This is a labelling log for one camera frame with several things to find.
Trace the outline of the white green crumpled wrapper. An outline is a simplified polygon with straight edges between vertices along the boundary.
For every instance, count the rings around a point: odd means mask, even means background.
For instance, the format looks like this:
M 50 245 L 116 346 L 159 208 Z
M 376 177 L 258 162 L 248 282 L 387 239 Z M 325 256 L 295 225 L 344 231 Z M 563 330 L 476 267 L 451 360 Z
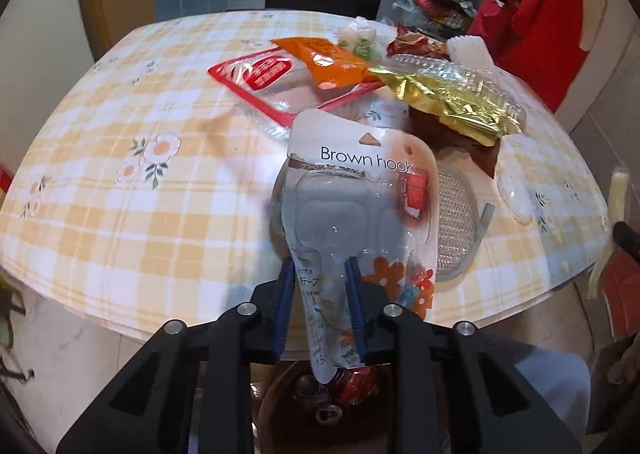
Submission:
M 375 24 L 366 18 L 355 18 L 337 33 L 337 44 L 370 63 L 382 61 L 385 46 Z

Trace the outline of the red hanging apron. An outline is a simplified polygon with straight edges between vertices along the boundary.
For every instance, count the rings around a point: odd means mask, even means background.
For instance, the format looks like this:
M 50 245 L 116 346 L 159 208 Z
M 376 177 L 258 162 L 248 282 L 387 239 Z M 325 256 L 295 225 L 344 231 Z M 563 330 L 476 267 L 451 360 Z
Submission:
M 608 0 L 484 0 L 469 33 L 556 112 L 597 39 Z

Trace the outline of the round grey mesh strainer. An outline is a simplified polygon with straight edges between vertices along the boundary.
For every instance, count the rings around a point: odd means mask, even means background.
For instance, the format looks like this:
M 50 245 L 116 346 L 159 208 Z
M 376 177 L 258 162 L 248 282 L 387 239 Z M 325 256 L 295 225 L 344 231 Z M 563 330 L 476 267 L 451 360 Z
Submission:
M 422 288 L 469 269 L 494 207 L 477 205 L 454 167 L 382 169 L 289 158 L 271 195 L 271 225 L 304 286 L 345 286 L 355 257 L 363 279 Z

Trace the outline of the gold foil wrapper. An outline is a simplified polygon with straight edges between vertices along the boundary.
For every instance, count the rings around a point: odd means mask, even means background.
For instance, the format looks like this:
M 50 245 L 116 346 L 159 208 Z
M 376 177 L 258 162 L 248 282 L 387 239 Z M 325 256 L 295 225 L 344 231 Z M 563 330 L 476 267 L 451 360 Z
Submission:
M 437 118 L 454 132 L 490 148 L 508 134 L 524 130 L 513 125 L 506 111 L 474 93 L 441 79 L 394 70 L 392 66 L 371 67 L 398 100 L 423 114 Z

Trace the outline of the red clear plastic food bag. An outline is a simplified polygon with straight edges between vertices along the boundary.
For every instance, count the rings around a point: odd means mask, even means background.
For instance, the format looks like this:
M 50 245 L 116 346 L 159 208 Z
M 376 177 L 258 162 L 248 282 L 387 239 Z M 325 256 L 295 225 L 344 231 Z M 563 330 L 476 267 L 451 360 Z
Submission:
M 276 45 L 218 63 L 208 73 L 246 105 L 287 129 L 304 110 L 335 110 L 382 87 L 380 81 L 322 90 L 302 61 Z

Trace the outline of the clear plastic lid piece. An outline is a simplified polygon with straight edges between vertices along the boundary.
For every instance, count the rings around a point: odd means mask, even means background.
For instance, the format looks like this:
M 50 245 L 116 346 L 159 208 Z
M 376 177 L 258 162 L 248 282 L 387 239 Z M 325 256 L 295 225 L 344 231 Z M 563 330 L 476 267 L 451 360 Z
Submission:
M 522 226 L 533 220 L 534 211 L 528 185 L 520 174 L 500 169 L 497 172 L 497 188 L 513 218 Z

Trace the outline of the red brown snack wrapper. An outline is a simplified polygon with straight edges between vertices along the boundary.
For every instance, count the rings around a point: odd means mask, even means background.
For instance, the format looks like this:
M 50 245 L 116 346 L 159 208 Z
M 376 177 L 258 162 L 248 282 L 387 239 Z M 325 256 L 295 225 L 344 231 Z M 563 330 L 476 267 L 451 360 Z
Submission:
M 448 60 L 449 53 L 444 42 L 424 35 L 422 32 L 412 32 L 401 24 L 397 24 L 396 29 L 396 38 L 387 46 L 388 56 L 410 54 Z

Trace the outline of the orange snack packet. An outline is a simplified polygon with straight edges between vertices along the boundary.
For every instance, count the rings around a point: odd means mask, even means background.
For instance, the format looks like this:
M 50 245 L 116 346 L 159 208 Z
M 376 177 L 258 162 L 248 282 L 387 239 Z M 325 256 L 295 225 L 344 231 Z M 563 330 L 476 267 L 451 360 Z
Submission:
M 316 37 L 288 37 L 271 40 L 279 49 L 302 61 L 322 90 L 377 84 L 371 64 L 338 44 Z

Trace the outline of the brown round trash bin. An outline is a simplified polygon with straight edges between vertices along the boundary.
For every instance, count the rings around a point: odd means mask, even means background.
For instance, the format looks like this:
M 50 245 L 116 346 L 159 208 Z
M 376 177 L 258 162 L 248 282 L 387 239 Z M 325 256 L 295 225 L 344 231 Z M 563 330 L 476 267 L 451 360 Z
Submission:
M 323 385 L 307 361 L 252 368 L 258 453 L 384 453 L 392 421 L 387 365 L 339 370 Z

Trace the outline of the brown hook blister package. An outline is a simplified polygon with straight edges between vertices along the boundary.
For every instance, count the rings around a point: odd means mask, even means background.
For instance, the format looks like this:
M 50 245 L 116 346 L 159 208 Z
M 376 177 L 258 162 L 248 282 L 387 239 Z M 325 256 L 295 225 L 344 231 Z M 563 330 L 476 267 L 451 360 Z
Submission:
M 361 365 L 345 263 L 425 318 L 435 292 L 438 172 L 412 134 L 305 110 L 288 140 L 281 220 L 302 294 L 314 377 Z

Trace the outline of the yellow plaid floral tablecloth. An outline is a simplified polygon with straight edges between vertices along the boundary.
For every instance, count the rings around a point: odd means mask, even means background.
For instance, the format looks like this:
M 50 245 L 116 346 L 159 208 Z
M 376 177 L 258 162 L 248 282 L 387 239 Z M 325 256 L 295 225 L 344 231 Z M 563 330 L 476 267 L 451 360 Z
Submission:
M 1 265 L 40 295 L 124 335 L 170 318 L 213 320 L 280 268 L 267 207 L 286 156 L 209 69 L 289 36 L 332 39 L 344 16 L 243 11 L 140 27 L 111 48 L 54 110 L 1 208 Z M 516 221 L 493 180 L 450 162 L 494 206 L 470 270 L 439 284 L 427 318 L 489 324 L 544 300 L 589 268 L 606 205 L 582 155 L 525 88 L 522 134 L 498 167 L 529 186 Z

